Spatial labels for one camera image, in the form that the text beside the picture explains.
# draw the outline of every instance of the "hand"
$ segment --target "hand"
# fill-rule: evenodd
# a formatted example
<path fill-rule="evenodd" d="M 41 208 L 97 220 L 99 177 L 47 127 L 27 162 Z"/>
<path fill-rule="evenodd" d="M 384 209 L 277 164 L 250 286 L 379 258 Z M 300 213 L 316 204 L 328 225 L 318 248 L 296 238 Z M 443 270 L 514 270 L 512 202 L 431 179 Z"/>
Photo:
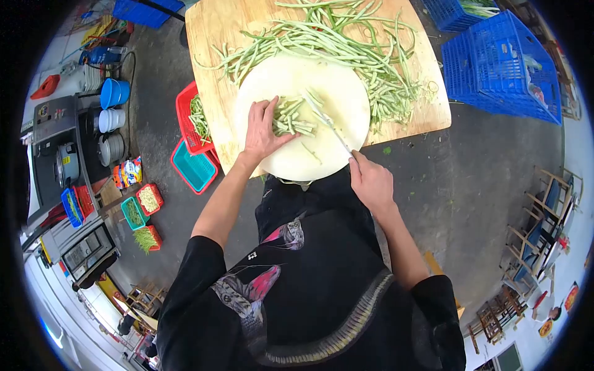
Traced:
<path fill-rule="evenodd" d="M 383 214 L 396 206 L 392 173 L 369 161 L 358 151 L 349 158 L 350 187 L 373 215 Z"/>
<path fill-rule="evenodd" d="M 267 100 L 253 102 L 249 108 L 244 152 L 249 155 L 249 158 L 256 161 L 256 165 L 282 147 L 283 144 L 299 136 L 297 133 L 277 137 L 272 133 L 274 107 L 278 101 L 279 97 L 276 96 L 271 102 Z"/>

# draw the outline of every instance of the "white round cutting board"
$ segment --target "white round cutting board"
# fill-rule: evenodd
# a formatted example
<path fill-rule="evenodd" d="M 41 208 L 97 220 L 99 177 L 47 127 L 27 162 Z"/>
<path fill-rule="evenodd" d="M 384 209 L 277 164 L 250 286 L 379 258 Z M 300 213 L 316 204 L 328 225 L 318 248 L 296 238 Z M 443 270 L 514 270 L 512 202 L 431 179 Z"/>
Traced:
<path fill-rule="evenodd" d="M 324 100 L 321 111 L 334 120 L 334 128 L 346 145 L 351 150 L 361 149 L 369 131 L 370 111 L 367 92 L 357 74 L 349 67 L 323 59 L 285 53 L 254 67 L 239 88 L 233 120 L 239 143 L 245 143 L 252 102 L 271 100 L 274 96 L 300 96 L 306 88 Z M 308 181 L 336 173 L 348 164 L 346 150 L 331 129 L 314 118 L 307 102 L 301 105 L 298 120 L 317 124 L 315 138 L 301 135 L 285 144 L 260 163 L 263 170 L 287 180 Z"/>

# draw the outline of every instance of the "red lid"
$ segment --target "red lid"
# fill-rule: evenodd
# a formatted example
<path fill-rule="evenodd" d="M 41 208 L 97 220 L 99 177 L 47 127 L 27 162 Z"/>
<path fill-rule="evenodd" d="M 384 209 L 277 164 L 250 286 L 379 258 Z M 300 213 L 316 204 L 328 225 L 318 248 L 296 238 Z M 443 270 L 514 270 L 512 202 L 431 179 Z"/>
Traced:
<path fill-rule="evenodd" d="M 548 291 L 545 291 L 544 293 L 542 293 L 542 295 L 540 295 L 538 297 L 538 299 L 536 299 L 536 304 L 534 304 L 534 309 L 536 309 L 536 307 L 538 307 L 542 301 L 545 299 L 546 294 L 548 293 Z"/>

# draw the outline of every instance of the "rice cooker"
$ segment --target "rice cooker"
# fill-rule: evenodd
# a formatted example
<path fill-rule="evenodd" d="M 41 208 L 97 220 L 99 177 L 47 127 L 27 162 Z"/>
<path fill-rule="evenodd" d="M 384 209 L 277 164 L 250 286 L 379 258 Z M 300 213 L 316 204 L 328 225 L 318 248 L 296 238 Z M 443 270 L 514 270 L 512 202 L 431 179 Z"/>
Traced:
<path fill-rule="evenodd" d="M 78 179 L 78 153 L 73 142 L 58 147 L 53 173 L 62 188 L 70 187 Z"/>

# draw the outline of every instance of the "bag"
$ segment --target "bag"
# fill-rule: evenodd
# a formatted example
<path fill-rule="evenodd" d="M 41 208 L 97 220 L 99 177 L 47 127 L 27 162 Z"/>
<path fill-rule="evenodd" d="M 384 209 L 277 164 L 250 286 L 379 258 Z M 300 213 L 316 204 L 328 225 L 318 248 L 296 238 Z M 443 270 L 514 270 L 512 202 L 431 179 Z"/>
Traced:
<path fill-rule="evenodd" d="M 113 168 L 113 181 L 118 189 L 127 188 L 130 184 L 140 183 L 142 180 L 143 171 L 140 156 L 124 161 Z"/>

